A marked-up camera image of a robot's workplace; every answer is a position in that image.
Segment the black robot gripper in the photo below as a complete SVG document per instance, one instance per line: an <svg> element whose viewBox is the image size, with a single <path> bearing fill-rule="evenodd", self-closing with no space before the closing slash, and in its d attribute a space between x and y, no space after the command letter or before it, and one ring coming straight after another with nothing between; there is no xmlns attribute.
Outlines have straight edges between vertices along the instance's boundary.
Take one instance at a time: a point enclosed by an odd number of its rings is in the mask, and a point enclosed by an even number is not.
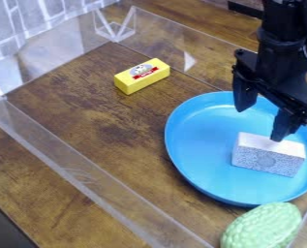
<svg viewBox="0 0 307 248"><path fill-rule="evenodd" d="M237 112L264 96L279 108L271 140L280 142L307 124L307 0L261 0L255 52L235 51Z"/></svg>

